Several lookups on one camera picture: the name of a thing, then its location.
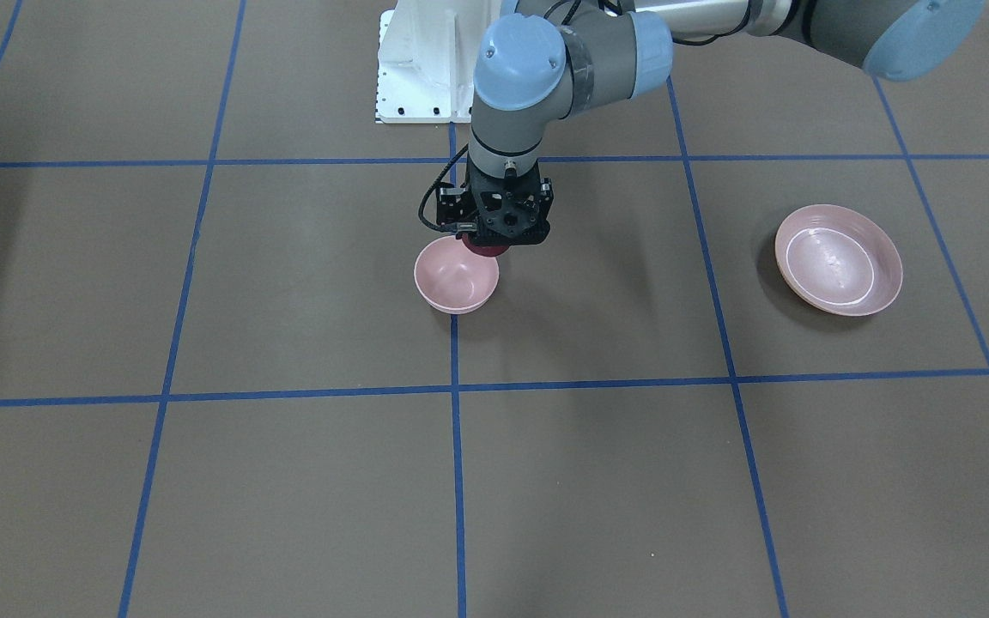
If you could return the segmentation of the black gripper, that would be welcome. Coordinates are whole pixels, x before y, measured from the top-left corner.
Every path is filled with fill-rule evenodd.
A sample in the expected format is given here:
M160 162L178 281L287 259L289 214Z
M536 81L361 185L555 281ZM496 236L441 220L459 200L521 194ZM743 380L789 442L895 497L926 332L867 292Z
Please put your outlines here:
M504 179L470 167L463 186L437 185L436 227L475 249L541 244L554 196L552 179L537 167Z

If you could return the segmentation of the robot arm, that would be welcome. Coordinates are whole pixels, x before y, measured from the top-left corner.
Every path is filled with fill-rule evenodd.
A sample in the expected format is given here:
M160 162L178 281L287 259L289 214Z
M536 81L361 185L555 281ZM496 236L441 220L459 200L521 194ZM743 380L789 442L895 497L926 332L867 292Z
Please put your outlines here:
M482 255L544 242L547 125L664 86L679 46L777 36L906 82L949 58L982 11L981 1L507 1L477 44L470 140L455 155L462 183L437 177L417 219Z

